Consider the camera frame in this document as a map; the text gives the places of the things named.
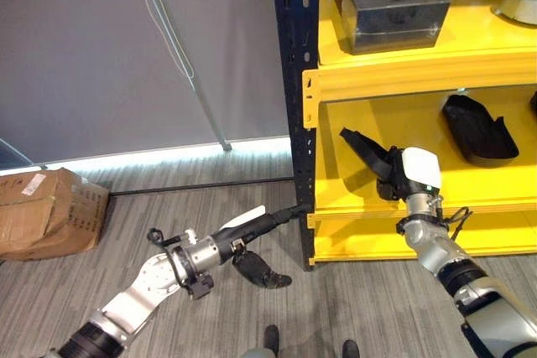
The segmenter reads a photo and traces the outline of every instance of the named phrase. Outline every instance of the cardboard box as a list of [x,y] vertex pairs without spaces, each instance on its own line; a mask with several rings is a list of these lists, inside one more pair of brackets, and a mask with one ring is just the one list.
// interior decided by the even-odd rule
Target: cardboard box
[[108,190],[67,169],[0,177],[0,260],[34,260],[92,249]]

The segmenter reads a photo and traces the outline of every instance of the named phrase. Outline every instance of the dark blue shelf post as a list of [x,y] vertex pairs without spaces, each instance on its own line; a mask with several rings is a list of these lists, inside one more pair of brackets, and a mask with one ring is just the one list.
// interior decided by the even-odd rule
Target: dark blue shelf post
[[[302,71],[317,69],[319,0],[274,0],[278,22],[279,52],[284,75],[285,104],[293,154],[296,199],[315,203],[315,130],[305,130],[302,120]],[[313,231],[300,217],[304,267],[311,270]]]

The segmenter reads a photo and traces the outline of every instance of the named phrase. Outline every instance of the black shoe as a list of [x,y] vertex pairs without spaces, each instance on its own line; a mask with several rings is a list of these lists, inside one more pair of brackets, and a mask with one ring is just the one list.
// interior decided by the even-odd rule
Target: black shoe
[[347,340],[343,343],[342,358],[360,358],[360,350],[358,344],[354,340]]
[[265,329],[265,334],[263,337],[263,347],[271,350],[274,355],[278,354],[279,330],[274,324],[267,326],[267,328]]

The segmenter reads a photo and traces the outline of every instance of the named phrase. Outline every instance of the yellow metal shelving unit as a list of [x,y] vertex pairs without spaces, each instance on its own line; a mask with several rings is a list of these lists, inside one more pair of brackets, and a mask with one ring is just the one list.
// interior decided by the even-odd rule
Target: yellow metal shelving unit
[[[529,109],[537,30],[492,14],[499,1],[451,0],[435,47],[363,55],[347,52],[333,0],[319,1],[319,69],[303,72],[304,126],[317,129],[310,264],[415,256],[394,230],[404,204],[378,198],[374,175],[339,136],[343,127],[386,148],[436,153],[446,213],[476,211],[458,238],[470,253],[537,251],[537,117]],[[461,156],[441,115],[460,87],[505,117],[520,150],[513,162],[483,169]]]

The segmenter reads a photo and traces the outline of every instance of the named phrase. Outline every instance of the robotic arm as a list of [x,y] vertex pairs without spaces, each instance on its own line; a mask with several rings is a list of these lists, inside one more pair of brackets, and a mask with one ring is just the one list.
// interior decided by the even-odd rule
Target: robotic arm
[[[377,191],[386,200],[403,200],[407,217],[396,228],[429,270],[453,297],[464,317],[461,327],[479,358],[537,356],[537,315],[496,278],[489,277],[455,243],[464,220],[460,209],[450,219],[442,215],[438,158],[421,148],[388,151],[359,132],[346,128],[341,136],[378,176]],[[460,221],[453,239],[449,224]]]
[[[191,298],[207,295],[214,283],[207,271],[233,259],[233,266],[251,283],[264,288],[291,284],[291,278],[274,272],[246,245],[309,210],[296,206],[265,214],[264,206],[236,217],[220,230],[196,240],[193,230],[165,240],[153,228],[148,239],[163,253],[151,257],[129,288],[97,310],[70,340],[45,358],[115,358],[137,337],[160,303],[184,288]],[[167,246],[179,244],[171,252]]]

